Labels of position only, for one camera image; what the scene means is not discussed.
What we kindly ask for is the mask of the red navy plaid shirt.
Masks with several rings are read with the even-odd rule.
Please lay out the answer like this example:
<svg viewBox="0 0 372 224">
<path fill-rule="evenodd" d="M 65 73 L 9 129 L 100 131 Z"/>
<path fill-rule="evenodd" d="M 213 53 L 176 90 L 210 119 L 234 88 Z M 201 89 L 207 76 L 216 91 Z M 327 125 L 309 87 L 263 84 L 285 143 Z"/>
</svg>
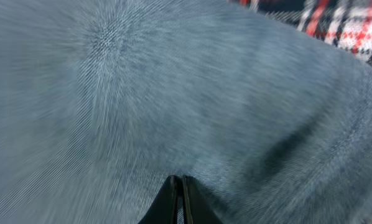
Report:
<svg viewBox="0 0 372 224">
<path fill-rule="evenodd" d="M 372 0 L 232 0 L 372 66 Z"/>
</svg>

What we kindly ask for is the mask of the blue denim jeans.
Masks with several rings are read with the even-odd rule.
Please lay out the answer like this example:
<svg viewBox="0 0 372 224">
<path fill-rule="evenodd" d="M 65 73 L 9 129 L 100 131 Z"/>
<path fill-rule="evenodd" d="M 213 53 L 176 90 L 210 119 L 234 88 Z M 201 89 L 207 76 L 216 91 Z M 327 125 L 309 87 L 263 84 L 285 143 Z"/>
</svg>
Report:
<svg viewBox="0 0 372 224">
<path fill-rule="evenodd" d="M 0 1 L 0 223 L 372 223 L 372 67 L 226 1 Z"/>
</svg>

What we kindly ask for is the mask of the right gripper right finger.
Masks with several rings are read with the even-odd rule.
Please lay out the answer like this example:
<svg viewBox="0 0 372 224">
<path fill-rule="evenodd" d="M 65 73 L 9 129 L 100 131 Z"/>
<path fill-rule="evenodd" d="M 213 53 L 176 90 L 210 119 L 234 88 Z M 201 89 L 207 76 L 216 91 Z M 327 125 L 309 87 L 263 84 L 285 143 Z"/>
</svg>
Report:
<svg viewBox="0 0 372 224">
<path fill-rule="evenodd" d="M 185 224 L 223 224 L 200 192 L 196 178 L 183 176 L 182 188 Z"/>
</svg>

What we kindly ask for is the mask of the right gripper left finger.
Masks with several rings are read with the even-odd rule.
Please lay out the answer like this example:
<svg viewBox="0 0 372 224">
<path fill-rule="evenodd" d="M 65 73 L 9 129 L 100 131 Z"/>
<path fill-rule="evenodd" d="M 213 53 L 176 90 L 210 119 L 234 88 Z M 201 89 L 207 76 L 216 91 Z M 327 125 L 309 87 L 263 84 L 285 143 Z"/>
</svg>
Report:
<svg viewBox="0 0 372 224">
<path fill-rule="evenodd" d="M 177 224 L 179 197 L 180 179 L 170 175 L 138 224 Z"/>
</svg>

